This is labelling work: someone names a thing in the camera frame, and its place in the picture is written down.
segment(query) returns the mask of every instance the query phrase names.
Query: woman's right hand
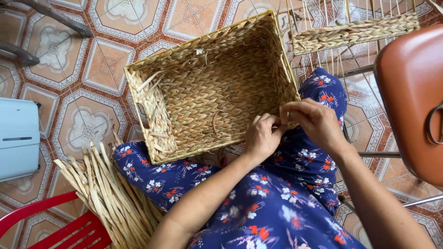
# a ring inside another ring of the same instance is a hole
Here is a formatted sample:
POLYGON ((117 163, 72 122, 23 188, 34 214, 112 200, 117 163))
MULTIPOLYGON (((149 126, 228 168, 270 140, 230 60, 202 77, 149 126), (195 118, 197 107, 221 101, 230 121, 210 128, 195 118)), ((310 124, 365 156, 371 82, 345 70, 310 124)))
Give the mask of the woman's right hand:
POLYGON ((288 113, 291 120, 299 123, 306 135, 330 156, 338 156, 349 147, 353 148, 346 141, 333 109, 306 98, 280 107, 280 119, 284 125, 288 124, 288 113))

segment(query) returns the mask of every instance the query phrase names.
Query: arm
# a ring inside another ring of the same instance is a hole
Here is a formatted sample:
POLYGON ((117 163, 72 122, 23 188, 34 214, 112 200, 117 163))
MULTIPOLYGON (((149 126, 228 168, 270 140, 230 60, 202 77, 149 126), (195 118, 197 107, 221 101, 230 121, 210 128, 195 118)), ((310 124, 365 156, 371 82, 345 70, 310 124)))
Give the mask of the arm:
POLYGON ((412 215, 366 167, 344 138, 333 109, 312 99, 290 102, 280 109, 282 123, 288 112, 309 138, 336 162, 366 233, 374 248, 435 248, 412 215))
POLYGON ((246 132, 245 152, 180 198, 155 230, 149 248, 184 248, 232 188, 275 151, 286 130, 280 126, 273 132, 271 127, 276 123, 280 123, 276 116, 267 113, 257 116, 246 132))

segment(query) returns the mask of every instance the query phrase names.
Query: wooden furniture leg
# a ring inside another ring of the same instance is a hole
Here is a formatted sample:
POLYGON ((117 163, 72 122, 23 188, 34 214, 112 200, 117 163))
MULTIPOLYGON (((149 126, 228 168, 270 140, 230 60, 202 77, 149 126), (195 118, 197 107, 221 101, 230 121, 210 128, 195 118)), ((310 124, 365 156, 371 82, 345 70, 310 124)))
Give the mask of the wooden furniture leg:
POLYGON ((56 11, 48 0, 16 0, 15 2, 23 3, 28 5, 29 7, 34 8, 37 12, 44 14, 45 16, 49 16, 59 21, 60 23, 72 28, 85 38, 91 37, 93 34, 86 25, 71 20, 67 16, 56 11))
POLYGON ((0 41, 0 49, 17 55, 22 61, 22 63, 25 65, 33 66, 40 63, 39 58, 31 55, 28 51, 14 44, 5 41, 0 41))

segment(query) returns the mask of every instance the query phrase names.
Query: blue floral clothing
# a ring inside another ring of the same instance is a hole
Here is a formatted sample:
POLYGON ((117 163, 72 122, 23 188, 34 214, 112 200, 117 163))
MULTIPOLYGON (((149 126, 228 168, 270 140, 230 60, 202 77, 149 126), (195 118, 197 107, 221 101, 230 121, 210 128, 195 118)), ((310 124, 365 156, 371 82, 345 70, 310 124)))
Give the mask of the blue floral clothing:
MULTIPOLYGON (((299 92, 333 108, 343 127, 347 101, 336 77, 318 68, 299 92)), ((165 211, 220 170, 187 160, 152 165, 144 142, 118 146, 115 157, 130 183, 165 211)), ((335 171, 334 161, 301 127, 287 131, 275 153, 243 177, 190 239, 189 248, 364 248, 334 220, 340 204, 335 171)))

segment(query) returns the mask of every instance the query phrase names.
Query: red plastic chair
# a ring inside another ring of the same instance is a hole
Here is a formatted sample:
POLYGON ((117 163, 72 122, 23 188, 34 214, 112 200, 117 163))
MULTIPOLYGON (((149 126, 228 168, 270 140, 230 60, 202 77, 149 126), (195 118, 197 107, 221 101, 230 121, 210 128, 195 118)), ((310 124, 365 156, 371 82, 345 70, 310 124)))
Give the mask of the red plastic chair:
MULTIPOLYGON (((0 238, 3 237, 8 229, 10 229, 20 220, 32 214, 36 214, 48 208, 75 200, 77 198, 78 197, 75 194, 75 191, 72 191, 66 194, 57 195, 39 202, 35 202, 33 204, 26 205, 7 214, 0 219, 0 238)), ((72 249, 104 249, 112 242, 100 219, 95 216, 94 213, 88 210, 84 215, 78 217, 73 222, 67 224, 65 227, 61 228, 50 236, 35 243, 31 247, 29 247, 29 249, 50 248, 55 244, 61 242, 64 238, 68 237, 75 231, 77 231, 76 234, 63 241, 54 249, 67 249, 82 238, 83 240, 78 242, 72 249)))

